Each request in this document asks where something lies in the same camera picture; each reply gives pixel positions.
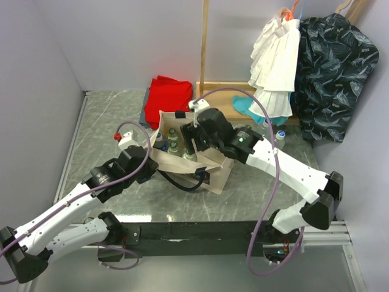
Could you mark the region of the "beige canvas tote bag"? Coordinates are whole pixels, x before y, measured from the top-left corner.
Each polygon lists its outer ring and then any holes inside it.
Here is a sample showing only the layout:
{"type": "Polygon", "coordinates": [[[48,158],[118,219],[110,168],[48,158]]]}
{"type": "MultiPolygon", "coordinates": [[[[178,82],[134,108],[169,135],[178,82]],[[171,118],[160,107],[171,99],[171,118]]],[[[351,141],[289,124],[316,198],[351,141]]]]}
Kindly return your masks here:
{"type": "MultiPolygon", "coordinates": [[[[167,136],[170,128],[179,131],[181,125],[193,121],[194,114],[189,112],[167,113],[160,111],[159,117],[159,127],[150,137],[152,144],[156,142],[158,133],[167,136]]],[[[192,183],[196,183],[199,180],[195,175],[195,171],[203,169],[205,170],[205,178],[201,186],[217,195],[222,194],[233,167],[233,160],[225,157],[213,148],[209,148],[203,152],[196,151],[195,154],[197,160],[191,161],[153,148],[150,153],[150,158],[158,163],[159,170],[173,173],[192,183]]]]}

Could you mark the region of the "clear Pocari Sweat bottle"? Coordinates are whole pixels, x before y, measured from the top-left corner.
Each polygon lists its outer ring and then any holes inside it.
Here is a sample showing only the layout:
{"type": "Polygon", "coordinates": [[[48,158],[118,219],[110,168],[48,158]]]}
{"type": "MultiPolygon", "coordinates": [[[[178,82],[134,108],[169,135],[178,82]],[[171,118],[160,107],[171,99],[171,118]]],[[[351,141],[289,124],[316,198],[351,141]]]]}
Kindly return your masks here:
{"type": "Polygon", "coordinates": [[[272,124],[268,123],[267,120],[263,120],[260,124],[258,124],[257,130],[259,134],[262,135],[263,138],[271,141],[270,131],[272,129],[272,124]]]}

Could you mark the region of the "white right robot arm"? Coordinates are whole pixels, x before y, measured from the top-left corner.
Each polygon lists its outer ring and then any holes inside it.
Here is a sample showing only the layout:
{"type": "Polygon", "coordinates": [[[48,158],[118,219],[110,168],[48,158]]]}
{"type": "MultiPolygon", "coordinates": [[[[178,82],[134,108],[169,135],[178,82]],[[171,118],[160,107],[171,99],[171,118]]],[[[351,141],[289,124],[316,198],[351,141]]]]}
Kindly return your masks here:
{"type": "Polygon", "coordinates": [[[342,200],[343,176],[316,170],[275,148],[249,127],[235,128],[216,108],[207,108],[180,127],[189,153],[214,148],[225,157],[264,171],[301,196],[301,201],[272,215],[268,239],[280,242],[297,228],[329,229],[342,200]]]}

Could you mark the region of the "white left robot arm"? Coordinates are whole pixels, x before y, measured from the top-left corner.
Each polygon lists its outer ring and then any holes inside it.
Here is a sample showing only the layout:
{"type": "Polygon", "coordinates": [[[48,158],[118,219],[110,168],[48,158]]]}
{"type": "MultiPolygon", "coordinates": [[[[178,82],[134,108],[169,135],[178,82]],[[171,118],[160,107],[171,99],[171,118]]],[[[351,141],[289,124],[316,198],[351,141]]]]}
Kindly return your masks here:
{"type": "Polygon", "coordinates": [[[93,168],[59,202],[30,222],[1,229],[1,255],[19,283],[38,277],[55,258],[84,245],[122,244],[122,224],[111,212],[103,212],[85,226],[69,230],[74,218],[121,194],[134,181],[156,170],[150,149],[130,146],[118,158],[93,168]]]}

